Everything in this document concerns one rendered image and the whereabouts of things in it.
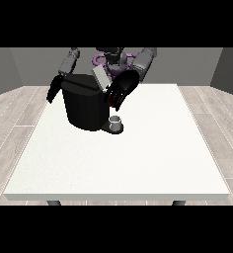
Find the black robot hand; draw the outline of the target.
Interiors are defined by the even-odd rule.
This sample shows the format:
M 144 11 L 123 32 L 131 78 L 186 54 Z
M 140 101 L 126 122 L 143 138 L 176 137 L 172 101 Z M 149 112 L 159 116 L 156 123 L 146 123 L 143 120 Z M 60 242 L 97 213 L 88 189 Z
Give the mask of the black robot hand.
M 63 82 L 64 77 L 62 75 L 56 75 L 50 83 L 49 90 L 47 92 L 46 99 L 52 103 L 53 99 L 61 89 L 61 83 Z
M 109 107 L 119 110 L 124 99 L 138 86 L 139 74 L 136 70 L 124 70 L 112 82 L 104 101 Z

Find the pale grey machine lid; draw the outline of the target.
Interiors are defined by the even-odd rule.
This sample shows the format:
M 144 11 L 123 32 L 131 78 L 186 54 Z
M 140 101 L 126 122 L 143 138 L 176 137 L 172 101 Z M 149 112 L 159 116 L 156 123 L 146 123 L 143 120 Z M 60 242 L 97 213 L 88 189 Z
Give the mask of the pale grey machine lid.
M 110 79 L 108 78 L 105 69 L 102 65 L 98 65 L 92 69 L 92 73 L 102 91 L 105 91 L 107 87 L 111 84 Z

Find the black coffee machine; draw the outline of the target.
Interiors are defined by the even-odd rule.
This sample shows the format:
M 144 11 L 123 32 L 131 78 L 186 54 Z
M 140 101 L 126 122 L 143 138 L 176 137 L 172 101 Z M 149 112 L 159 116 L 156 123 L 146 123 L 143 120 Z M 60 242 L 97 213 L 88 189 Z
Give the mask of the black coffee machine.
M 110 107 L 95 77 L 87 74 L 67 74 L 61 83 L 68 121 L 82 130 L 104 130 L 111 134 L 123 132 L 110 129 Z

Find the small grey cup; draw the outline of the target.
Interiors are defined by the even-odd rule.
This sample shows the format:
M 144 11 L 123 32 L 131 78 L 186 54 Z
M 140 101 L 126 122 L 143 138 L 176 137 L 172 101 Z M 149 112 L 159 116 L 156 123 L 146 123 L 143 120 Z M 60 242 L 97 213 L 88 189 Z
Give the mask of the small grey cup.
M 111 116 L 109 118 L 110 130 L 118 131 L 121 128 L 121 119 L 119 116 Z

